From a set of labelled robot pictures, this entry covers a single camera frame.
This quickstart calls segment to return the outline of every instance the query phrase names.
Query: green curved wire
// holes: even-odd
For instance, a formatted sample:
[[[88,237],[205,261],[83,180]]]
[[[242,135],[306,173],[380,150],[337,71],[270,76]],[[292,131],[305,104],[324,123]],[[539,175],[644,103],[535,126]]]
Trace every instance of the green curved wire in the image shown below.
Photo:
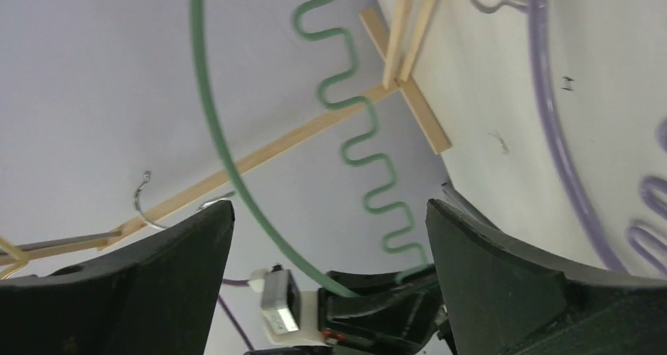
[[[352,39],[352,34],[346,28],[340,28],[340,27],[328,28],[322,31],[308,32],[304,30],[301,25],[301,17],[306,12],[316,9],[320,6],[327,5],[332,1],[333,0],[311,0],[302,3],[297,7],[296,10],[294,10],[294,14],[292,15],[292,26],[294,27],[294,30],[297,32],[298,35],[300,35],[301,37],[310,42],[316,42],[337,35],[343,36],[343,39],[345,40],[345,45],[347,46],[348,49],[348,56],[351,64],[350,68],[344,72],[325,78],[317,86],[317,99],[324,106],[324,108],[332,110],[344,109],[346,107],[349,107],[350,105],[355,105],[359,103],[363,103],[366,106],[366,111],[370,118],[370,130],[361,135],[354,136],[351,139],[343,142],[343,144],[341,145],[341,158],[343,159],[343,162],[345,164],[355,168],[371,164],[375,161],[384,162],[387,170],[389,171],[390,181],[387,184],[384,184],[380,187],[376,187],[373,190],[366,192],[365,195],[363,196],[363,207],[368,213],[372,215],[382,215],[389,211],[393,211],[394,209],[400,209],[401,211],[403,211],[405,218],[407,219],[407,225],[405,227],[402,227],[401,229],[392,231],[384,235],[382,237],[382,249],[389,254],[396,254],[409,250],[416,250],[422,259],[422,266],[406,270],[405,272],[400,272],[399,275],[396,276],[397,279],[400,280],[403,277],[410,275],[411,273],[415,273],[422,270],[423,265],[427,263],[427,258],[424,247],[419,243],[412,242],[401,246],[391,246],[389,244],[391,240],[400,237],[401,235],[405,235],[415,228],[415,215],[412,214],[412,210],[410,209],[409,205],[407,205],[405,202],[393,202],[388,205],[381,205],[381,206],[373,206],[371,204],[371,200],[374,197],[378,196],[379,194],[383,194],[388,190],[393,189],[398,184],[398,175],[396,174],[396,168],[394,167],[391,158],[386,153],[375,153],[371,154],[370,156],[356,158],[356,159],[349,156],[349,150],[353,146],[361,142],[367,141],[369,139],[372,139],[378,134],[378,131],[380,129],[380,120],[378,119],[378,114],[375,112],[375,108],[370,103],[370,100],[364,96],[356,96],[339,102],[331,102],[326,98],[326,90],[329,87],[331,87],[335,83],[339,83],[348,78],[352,78],[352,76],[354,76],[357,73],[357,70],[359,69],[359,57],[357,56],[356,53],[356,48],[354,45],[354,40]]]
[[[227,147],[227,141],[223,129],[218,120],[216,106],[211,92],[211,83],[208,74],[208,63],[206,57],[206,41],[204,28],[204,0],[190,0],[190,36],[192,40],[192,52],[194,69],[197,77],[197,87],[201,98],[201,105],[206,116],[206,123],[211,132],[211,137],[216,145],[220,160],[223,162],[227,175],[234,188],[248,206],[250,213],[255,217],[264,231],[273,240],[276,246],[292,261],[301,271],[312,278],[322,287],[343,297],[358,296],[345,286],[321,273],[312,264],[306,261],[296,250],[275,230],[269,219],[264,215],[260,207],[252,198],[250,191],[243,183],[240,173],[234,166],[234,159]]]

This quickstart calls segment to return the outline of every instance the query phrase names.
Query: wooden stick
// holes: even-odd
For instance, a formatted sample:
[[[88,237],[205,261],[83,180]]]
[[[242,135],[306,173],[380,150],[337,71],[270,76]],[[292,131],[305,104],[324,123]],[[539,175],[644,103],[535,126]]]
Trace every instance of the wooden stick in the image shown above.
[[[9,278],[11,275],[25,267],[30,261],[30,257],[23,250],[14,246],[2,236],[0,236],[0,248],[6,251],[7,258],[9,258],[6,264],[11,264],[8,268],[0,270],[0,279]]]
[[[378,85],[368,91],[365,91],[362,93],[362,95],[369,98],[373,103],[376,103],[384,98],[387,98],[396,90],[398,90],[398,86],[394,83],[389,86],[389,89],[384,88],[382,85]],[[273,141],[269,145],[266,145],[249,156],[243,157],[239,162],[236,163],[236,168],[241,174],[245,174],[257,166],[260,166],[263,163],[273,159],[274,157],[285,153],[287,150],[292,149],[309,138],[317,135],[322,131],[325,131],[327,128],[333,127],[335,124],[342,122],[343,120],[351,117],[356,113],[359,113],[362,110],[363,105],[352,105],[346,109],[329,111],[306,123],[305,125],[291,131],[287,135],[283,135],[281,138]],[[162,220],[166,216],[169,216],[179,209],[195,202],[197,199],[200,199],[202,196],[208,194],[209,192],[214,191],[216,188],[221,187],[228,181],[229,178],[227,173],[224,170],[221,170],[200,181],[194,186],[178,193],[172,198],[161,202],[146,212],[146,215],[153,221]],[[133,235],[134,233],[142,230],[145,226],[146,224],[138,217],[130,219],[126,223],[121,224],[119,227],[116,227],[112,230],[118,231],[120,235],[106,240],[105,244],[100,245],[100,250],[113,245],[121,239],[125,239],[128,235]]]
[[[85,249],[93,249],[99,246],[105,246],[107,239],[95,239],[87,242],[71,243],[63,246],[49,247],[46,249],[28,250],[25,253],[29,256],[30,261],[39,258],[52,257],[64,253],[71,253],[73,251],[80,251]],[[16,262],[10,255],[0,256],[0,265],[12,264]]]
[[[405,53],[403,66],[400,68],[400,79],[402,81],[407,81],[410,78],[410,73],[412,73],[412,68],[415,66],[419,50],[422,48],[424,34],[433,15],[436,2],[437,0],[422,0],[422,7],[419,9],[415,26],[412,29],[412,40],[408,45],[407,53]]]
[[[403,44],[403,38],[407,30],[407,22],[410,20],[410,11],[412,11],[413,2],[414,0],[396,0],[396,4],[394,5],[394,18],[392,19],[391,33],[389,35],[389,46],[385,55],[385,71],[382,74],[382,86],[384,87],[388,87],[396,76],[396,69],[398,68],[402,51],[401,45]]]
[[[368,31],[368,35],[373,40],[373,44],[375,44],[375,47],[384,59],[387,54],[389,34],[387,34],[385,25],[382,19],[380,19],[378,12],[371,7],[362,11],[359,16]],[[415,115],[415,119],[419,123],[419,127],[422,128],[426,140],[431,145],[433,152],[439,154],[451,148],[451,142],[449,142],[447,135],[442,130],[440,122],[433,115],[433,111],[419,90],[415,79],[410,76],[405,82],[399,81],[399,87],[407,101],[407,105],[410,106],[412,114]]]

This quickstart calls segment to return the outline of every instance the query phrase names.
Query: cable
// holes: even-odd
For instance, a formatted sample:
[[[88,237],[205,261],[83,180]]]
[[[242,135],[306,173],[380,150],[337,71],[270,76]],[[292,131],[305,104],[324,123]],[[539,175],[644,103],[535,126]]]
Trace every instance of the cable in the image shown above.
[[[554,90],[551,84],[551,63],[548,48],[548,12],[547,0],[529,0],[529,45],[532,62],[533,82],[537,98],[540,119],[547,137],[551,156],[566,189],[570,204],[581,222],[588,240],[605,266],[617,272],[628,272],[621,259],[612,250],[599,218],[595,214],[586,191],[581,184],[577,170],[569,155],[562,128],[555,108]],[[667,120],[657,128],[656,138],[659,146],[667,152]],[[661,200],[654,191],[667,194],[667,180],[657,176],[646,176],[639,185],[639,193],[644,203],[656,214],[667,220],[667,202]],[[650,253],[640,241],[649,244],[649,248],[659,251],[667,257],[667,243],[654,234],[656,227],[642,221],[636,221],[626,233],[630,246],[649,264],[654,266],[663,278],[667,278],[667,265]]]
[[[223,279],[223,285],[229,287],[250,287],[247,279]]]
[[[398,209],[404,213],[407,225],[405,227],[402,227],[401,229],[392,231],[382,237],[382,249],[386,253],[397,254],[411,250],[415,250],[419,253],[422,265],[416,268],[411,268],[404,272],[400,272],[397,275],[397,278],[399,278],[398,280],[401,280],[405,276],[423,270],[424,264],[428,262],[428,258],[426,257],[426,252],[424,250],[424,247],[419,243],[411,242],[401,246],[391,246],[389,244],[390,241],[392,241],[393,239],[405,235],[408,232],[413,231],[415,229],[415,215],[413,215],[410,206],[406,202],[393,202],[382,206],[373,206],[371,204],[371,200],[373,200],[375,197],[393,189],[398,184],[398,175],[396,174],[396,168],[394,167],[394,164],[387,153],[375,153],[371,154],[370,156],[361,158],[352,158],[349,156],[349,151],[352,147],[354,147],[357,144],[360,144],[361,142],[365,142],[369,139],[372,139],[373,137],[378,135],[378,131],[380,129],[380,120],[378,119],[378,114],[375,112],[375,108],[370,103],[370,100],[363,96],[356,96],[339,102],[331,102],[326,98],[326,91],[327,89],[329,89],[329,87],[331,87],[336,83],[340,83],[343,80],[352,78],[357,73],[357,70],[359,68],[359,58],[356,53],[356,47],[354,45],[352,34],[346,28],[340,28],[340,27],[327,28],[326,30],[315,31],[315,32],[308,32],[304,30],[301,25],[301,17],[305,13],[307,13],[310,10],[317,9],[321,6],[327,5],[332,1],[333,0],[310,0],[302,3],[297,7],[296,10],[294,10],[294,14],[292,15],[292,26],[294,27],[294,31],[296,31],[298,35],[300,35],[302,38],[306,39],[309,42],[317,42],[319,40],[328,39],[334,36],[342,36],[343,40],[345,41],[345,45],[348,50],[348,56],[351,64],[350,68],[344,72],[338,73],[336,75],[327,77],[324,80],[322,80],[322,82],[320,82],[319,85],[317,86],[316,96],[320,104],[322,104],[322,106],[328,110],[344,109],[346,107],[349,107],[350,105],[356,105],[356,104],[363,104],[366,107],[366,112],[368,113],[368,116],[370,118],[370,130],[361,135],[354,136],[344,141],[343,144],[341,145],[341,158],[346,165],[352,166],[353,168],[363,167],[368,164],[374,163],[376,161],[383,162],[389,172],[389,179],[390,179],[389,182],[365,193],[365,195],[363,196],[363,207],[367,213],[372,215],[383,215],[395,209]]]
[[[519,10],[522,13],[525,13],[526,10],[528,9],[526,7],[525,0],[500,0],[500,2],[496,3],[493,6],[487,6],[481,3],[479,0],[469,0],[469,1],[470,3],[473,4],[473,6],[475,6],[475,9],[484,14],[493,14],[496,11],[502,9],[503,6],[511,7],[512,9]]]
[[[197,88],[199,90],[201,105],[206,116],[206,123],[211,132],[211,137],[216,146],[220,160],[224,164],[227,175],[234,185],[234,189],[241,196],[245,204],[248,206],[250,213],[255,217],[271,240],[273,240],[275,245],[290,261],[304,272],[304,274],[332,293],[343,297],[356,296],[356,293],[324,275],[312,264],[306,261],[280,235],[280,233],[278,233],[273,224],[271,224],[269,219],[257,205],[255,199],[252,198],[248,187],[245,185],[240,173],[234,166],[234,159],[227,146],[223,129],[218,120],[216,105],[213,100],[213,93],[211,92],[211,82],[209,79],[208,62],[206,57],[204,0],[190,0],[190,36],[192,41],[194,69],[197,78]]]
[[[236,332],[241,336],[241,339],[243,339],[243,342],[245,343],[245,346],[248,347],[248,351],[255,351],[255,348],[252,347],[252,343],[250,342],[250,339],[248,338],[248,335],[243,331],[243,328],[241,325],[238,323],[236,320],[236,317],[234,314],[231,312],[229,309],[229,306],[227,306],[227,303],[224,301],[223,297],[218,295],[218,305],[220,305],[220,308],[223,309],[227,317],[229,317],[229,320],[232,325],[234,325],[234,328],[236,329]]]

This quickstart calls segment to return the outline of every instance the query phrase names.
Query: white wall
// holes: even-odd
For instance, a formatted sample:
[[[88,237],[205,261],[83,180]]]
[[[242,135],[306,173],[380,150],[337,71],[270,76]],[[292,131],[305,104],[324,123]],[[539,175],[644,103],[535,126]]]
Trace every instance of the white wall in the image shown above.
[[[289,17],[304,1],[207,2],[213,85],[236,158],[321,114],[317,82],[347,67],[340,39],[306,43],[293,34]],[[375,0],[337,0],[306,19],[355,36],[361,69],[334,89],[338,97],[380,79],[381,60],[357,19],[370,5]],[[187,0],[0,0],[0,29],[0,235],[26,243],[108,231],[133,217],[131,195],[144,170],[153,170],[144,194],[151,207],[220,168],[195,91]],[[406,241],[427,244],[426,200],[440,195],[444,166],[400,96],[378,112],[381,134],[356,153],[391,154],[401,181],[381,200],[407,201],[418,227]],[[352,118],[246,176],[277,228],[322,270],[386,272],[418,261],[380,250],[380,237],[404,225],[399,215],[371,217],[361,208],[363,193],[386,181],[385,170],[351,169],[338,156],[341,142],[366,127],[365,116]],[[243,204],[235,207],[226,276],[245,278],[276,262],[292,267]],[[24,274],[96,255],[35,261]],[[302,289],[316,287],[300,272],[297,280]],[[269,346],[258,297],[222,293],[254,344]],[[244,351],[216,309],[207,353]]]

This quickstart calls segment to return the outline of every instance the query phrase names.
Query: wire hook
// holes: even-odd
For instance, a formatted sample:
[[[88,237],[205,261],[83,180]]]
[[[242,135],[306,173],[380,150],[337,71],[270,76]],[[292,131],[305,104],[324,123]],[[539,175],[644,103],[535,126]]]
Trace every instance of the wire hook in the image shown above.
[[[134,195],[134,198],[132,199],[132,202],[134,203],[134,206],[135,206],[135,212],[139,215],[139,218],[141,218],[142,221],[144,223],[146,223],[146,225],[148,225],[150,227],[153,227],[157,230],[162,231],[164,229],[168,229],[169,227],[165,227],[164,225],[158,224],[155,221],[148,218],[148,216],[144,213],[144,211],[142,209],[141,202],[139,201],[139,198],[142,195],[142,191],[144,190],[144,188],[146,188],[146,185],[148,184],[148,182],[150,182],[150,176],[151,176],[151,171],[146,170],[144,172],[144,180],[142,181],[142,184],[140,184],[139,187],[137,187],[137,189],[135,190],[135,195]],[[206,209],[210,205],[213,205],[213,204],[215,204],[215,203],[217,203],[221,200],[231,198],[235,194],[236,194],[236,191],[231,191],[231,192],[228,192],[228,193],[226,193],[222,196],[218,196],[218,197],[215,197],[215,198],[208,199],[206,202],[201,203],[201,205],[199,206],[199,208],[197,208],[197,211],[195,211],[195,212],[196,213],[200,212],[202,209]]]
[[[526,0],[500,0],[500,2],[496,3],[493,6],[487,6],[481,3],[479,0],[470,0],[470,3],[472,3],[473,6],[475,6],[475,9],[479,10],[484,14],[493,14],[496,11],[500,10],[503,6],[509,6],[522,13],[528,12],[528,5],[526,4]]]

